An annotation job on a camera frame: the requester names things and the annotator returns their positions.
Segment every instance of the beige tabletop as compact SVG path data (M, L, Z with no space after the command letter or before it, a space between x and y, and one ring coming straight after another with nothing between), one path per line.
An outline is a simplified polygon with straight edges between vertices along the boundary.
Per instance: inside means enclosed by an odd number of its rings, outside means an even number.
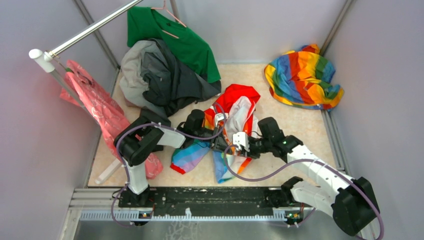
M335 166L333 154L331 151L323 117L319 110L307 110L285 105L272 98L269 92L269 86L263 75L265 64L225 64L219 65L221 74L222 92L231 84L241 84L252 86L260 94L260 100L256 105L255 115L259 120L266 117L274 117L279 127L285 135L294 135L303 141L316 156ZM119 103L125 112L125 116L130 122L138 118L140 109L137 107L128 107L125 105L124 95L116 84L113 98ZM172 127L176 127L180 122L186 120L187 115L193 109L206 110L216 100L216 97L198 104L190 104L184 109L179 110L169 119ZM163 164L163 171L148 182L151 186L157 187L252 187L252 186L281 186L285 181L293 176L299 176L306 179L306 176L296 168L290 166L277 175L261 182L247 182L238 178L231 179L225 183L218 184L214 174L214 161L212 152L209 152L200 163L190 172L180 174L170 168L171 155L174 149L166 146L162 152L155 153ZM107 148L103 138L100 138L98 150L94 158L94 163L88 182L88 186L99 186L95 179L115 160ZM285 163L275 158L271 153L261 155L260 159L254 159L242 172L246 178L260 178L266 176ZM105 183L100 186L123 186L126 181L126 175L123 168L116 171Z

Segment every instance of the green t-shirt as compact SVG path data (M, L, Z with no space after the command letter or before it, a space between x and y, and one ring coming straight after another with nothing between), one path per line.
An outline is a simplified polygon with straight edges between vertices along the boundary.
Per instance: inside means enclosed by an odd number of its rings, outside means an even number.
M169 20L150 7L134 6L127 12L128 47L144 39L162 39L171 52L209 83L221 79L209 45L190 28Z

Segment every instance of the pink hanger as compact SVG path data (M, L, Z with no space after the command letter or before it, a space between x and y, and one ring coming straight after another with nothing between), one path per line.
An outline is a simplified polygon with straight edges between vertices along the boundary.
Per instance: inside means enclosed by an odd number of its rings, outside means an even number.
M187 26L182 22L182 21L180 21L176 16L174 16L169 10L168 10L168 8L167 8L167 1L166 0L163 0L163 7L152 7L151 9L156 9L156 10L166 10L168 13L169 13L169 15L171 15L175 20L177 20L177 22L179 22L179 24L181 24L181 25L183 25L185 28L187 28ZM174 37L174 38L176 38L176 39L179 39L179 37L178 36L175 36L174 34L172 34L172 33L169 33L169 32L167 32L167 31L165 31L165 30L162 30L164 33L166 33L166 34L168 34L168 35L170 35L170 36L172 36L172 37Z

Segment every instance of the gray floor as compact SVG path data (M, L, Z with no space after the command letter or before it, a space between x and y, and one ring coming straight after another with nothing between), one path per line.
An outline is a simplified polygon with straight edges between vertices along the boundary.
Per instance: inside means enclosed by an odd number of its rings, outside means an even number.
M149 222L122 228L113 221L80 221L75 240L352 240L322 212L299 229L266 222Z

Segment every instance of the pink garment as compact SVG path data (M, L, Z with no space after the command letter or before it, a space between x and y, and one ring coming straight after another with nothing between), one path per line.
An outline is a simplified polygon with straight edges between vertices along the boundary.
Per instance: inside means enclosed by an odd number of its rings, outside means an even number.
M112 154L119 159L114 140L130 125L130 122L124 116L124 111L82 66L72 60L68 60L66 64L73 72L66 73L65 82L76 91L79 99L98 122L106 145ZM62 89L60 98L79 106L65 89ZM163 169L164 166L159 158L151 153L145 161L146 177L153 179Z

